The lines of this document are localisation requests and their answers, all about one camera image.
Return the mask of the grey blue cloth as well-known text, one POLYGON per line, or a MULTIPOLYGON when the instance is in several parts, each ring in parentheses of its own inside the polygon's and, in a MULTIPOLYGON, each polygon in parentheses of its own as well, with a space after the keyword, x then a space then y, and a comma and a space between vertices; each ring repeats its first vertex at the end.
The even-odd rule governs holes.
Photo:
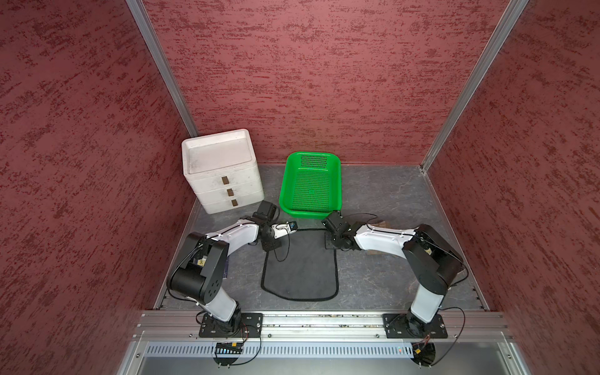
POLYGON ((261 288, 288 301, 324 302, 339 292, 337 249, 325 229, 305 228, 279 238, 266 252, 261 288))

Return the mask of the brown striped dishcloth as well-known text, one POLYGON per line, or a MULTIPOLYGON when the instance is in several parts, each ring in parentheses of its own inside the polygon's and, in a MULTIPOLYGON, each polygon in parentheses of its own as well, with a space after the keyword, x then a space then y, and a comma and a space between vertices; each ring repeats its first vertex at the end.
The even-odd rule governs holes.
MULTIPOLYGON (((380 220, 380 219, 376 219, 372 222, 370 222, 370 226, 372 227, 376 227, 376 228, 384 228, 384 229, 390 229, 390 225, 387 221, 385 220, 380 220)), ((367 250, 367 255, 369 256, 379 256, 379 255, 383 255, 382 252, 376 251, 376 250, 367 250)))

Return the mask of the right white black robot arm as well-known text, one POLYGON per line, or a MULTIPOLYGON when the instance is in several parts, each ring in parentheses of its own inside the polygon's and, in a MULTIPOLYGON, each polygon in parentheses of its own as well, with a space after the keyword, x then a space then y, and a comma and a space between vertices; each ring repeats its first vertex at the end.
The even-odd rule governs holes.
POLYGON ((412 340, 447 338, 441 305, 464 268, 454 248, 431 226, 396 230, 367 222, 350 223, 334 211, 321 220, 335 247, 373 250, 406 260, 419 284, 407 312, 383 316, 388 338, 412 340))

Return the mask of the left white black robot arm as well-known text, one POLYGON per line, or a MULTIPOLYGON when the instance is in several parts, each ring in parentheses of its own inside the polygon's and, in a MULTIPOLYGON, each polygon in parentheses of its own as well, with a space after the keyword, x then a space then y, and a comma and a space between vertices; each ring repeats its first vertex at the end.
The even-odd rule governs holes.
POLYGON ((278 218, 278 207, 260 203, 251 216, 209 234, 193 232, 184 240, 184 257, 167 277, 167 293, 176 300, 195 303, 226 336, 242 329, 239 303, 223 289, 228 256, 246 245, 273 238, 271 226, 278 218))

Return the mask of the green plastic basket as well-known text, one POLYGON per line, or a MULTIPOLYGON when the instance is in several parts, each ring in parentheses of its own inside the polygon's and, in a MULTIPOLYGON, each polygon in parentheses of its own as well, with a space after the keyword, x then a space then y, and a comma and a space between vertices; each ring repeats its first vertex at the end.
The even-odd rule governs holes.
POLYGON ((287 158, 279 206, 291 217, 323 220, 342 209, 342 162, 331 153, 294 152, 287 158))

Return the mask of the blue book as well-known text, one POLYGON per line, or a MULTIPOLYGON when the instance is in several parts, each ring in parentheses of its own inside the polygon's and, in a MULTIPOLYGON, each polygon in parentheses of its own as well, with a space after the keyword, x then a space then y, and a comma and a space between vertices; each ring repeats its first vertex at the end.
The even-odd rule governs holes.
POLYGON ((224 264, 224 268, 223 268, 223 279, 224 280, 228 279, 229 264, 230 264, 230 257, 228 256, 225 260, 225 264, 224 264))

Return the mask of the white three-drawer cabinet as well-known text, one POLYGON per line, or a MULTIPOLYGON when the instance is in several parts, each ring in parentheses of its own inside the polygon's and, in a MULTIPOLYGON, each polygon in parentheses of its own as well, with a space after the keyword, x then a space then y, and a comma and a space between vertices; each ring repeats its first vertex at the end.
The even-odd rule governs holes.
POLYGON ((246 129, 181 143, 183 174, 207 214, 264 200, 259 166, 246 129))

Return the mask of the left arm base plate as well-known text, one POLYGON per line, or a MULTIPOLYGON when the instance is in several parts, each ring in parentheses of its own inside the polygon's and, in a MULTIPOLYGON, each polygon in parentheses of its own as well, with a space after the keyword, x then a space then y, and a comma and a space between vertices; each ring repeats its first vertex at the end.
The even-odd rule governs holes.
POLYGON ((234 317, 232 324, 214 319, 210 315, 198 315, 196 322, 199 325, 200 338, 261 338, 263 328, 262 313, 242 312, 234 317))

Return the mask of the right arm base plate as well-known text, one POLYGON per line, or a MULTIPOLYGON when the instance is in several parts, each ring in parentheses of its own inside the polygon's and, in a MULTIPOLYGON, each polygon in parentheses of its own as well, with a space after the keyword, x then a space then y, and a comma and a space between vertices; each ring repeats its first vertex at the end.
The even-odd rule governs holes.
POLYGON ((429 323, 424 323, 408 313, 386 313, 382 315, 384 331, 387 338, 421 340, 446 339, 448 332, 440 314, 436 314, 429 323))

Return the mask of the aluminium rail frame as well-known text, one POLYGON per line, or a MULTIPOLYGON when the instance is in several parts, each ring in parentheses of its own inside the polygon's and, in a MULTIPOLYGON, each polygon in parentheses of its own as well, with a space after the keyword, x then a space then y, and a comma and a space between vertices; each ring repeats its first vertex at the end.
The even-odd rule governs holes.
POLYGON ((192 311, 146 311, 121 374, 527 374, 500 312, 444 309, 446 339, 387 338, 378 311, 263 311, 261 338, 202 338, 192 311))

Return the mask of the left metal corner post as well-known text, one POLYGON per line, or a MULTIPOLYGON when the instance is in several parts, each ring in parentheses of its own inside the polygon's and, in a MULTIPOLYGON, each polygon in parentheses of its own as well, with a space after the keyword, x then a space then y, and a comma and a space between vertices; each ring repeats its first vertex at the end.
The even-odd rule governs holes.
POLYGON ((175 104, 175 107, 187 129, 190 137, 198 136, 198 129, 193 120, 192 113, 188 108, 184 95, 181 92, 177 79, 175 78, 173 71, 168 62, 167 56, 163 51, 163 47, 160 44, 159 38, 152 25, 150 17, 145 5, 141 0, 127 0, 126 4, 131 11, 137 28, 141 32, 142 38, 151 54, 151 57, 159 70, 160 76, 167 87, 170 97, 175 104))

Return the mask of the metal corner post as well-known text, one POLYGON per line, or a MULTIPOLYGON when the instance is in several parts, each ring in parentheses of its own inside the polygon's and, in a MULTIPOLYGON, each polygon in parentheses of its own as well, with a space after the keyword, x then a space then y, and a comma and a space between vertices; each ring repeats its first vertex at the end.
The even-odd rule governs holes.
POLYGON ((184 95, 181 92, 177 79, 175 78, 173 71, 168 62, 167 56, 163 51, 163 47, 160 44, 159 38, 152 25, 150 17, 145 5, 141 0, 127 0, 126 4, 131 11, 137 28, 141 32, 142 38, 151 54, 151 57, 159 70, 160 76, 167 87, 170 97, 175 104, 175 107, 187 129, 190 137, 198 136, 198 129, 193 120, 192 113, 188 108, 184 95))
POLYGON ((439 133, 434 139, 431 148, 427 152, 420 165, 420 170, 423 175, 427 175, 429 169, 434 164, 438 154, 442 151, 445 142, 453 132, 454 127, 459 122, 460 117, 467 108, 470 100, 478 90, 481 82, 484 80, 486 73, 492 66, 496 56, 501 51, 506 39, 520 19, 523 11, 528 5, 528 0, 510 0, 503 14, 501 15, 497 25, 495 26, 492 35, 488 39, 480 57, 478 58, 473 70, 470 73, 456 103, 452 107, 445 122, 443 123, 439 133))

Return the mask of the right metal corner post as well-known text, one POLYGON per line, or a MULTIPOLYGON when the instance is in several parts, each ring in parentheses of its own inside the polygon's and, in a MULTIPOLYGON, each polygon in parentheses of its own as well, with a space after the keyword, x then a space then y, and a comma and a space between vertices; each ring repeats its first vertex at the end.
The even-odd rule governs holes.
POLYGON ((442 151, 445 142, 453 132, 454 127, 459 122, 460 117, 467 108, 470 100, 478 90, 481 82, 484 80, 486 73, 492 66, 496 56, 501 51, 506 39, 520 19, 523 11, 528 5, 528 0, 510 0, 503 14, 501 15, 497 25, 495 26, 492 35, 488 39, 480 57, 478 58, 473 70, 470 73, 456 103, 452 107, 445 122, 443 123, 439 133, 434 139, 431 148, 427 152, 420 165, 420 170, 423 175, 427 175, 429 169, 434 164, 438 154, 442 151))

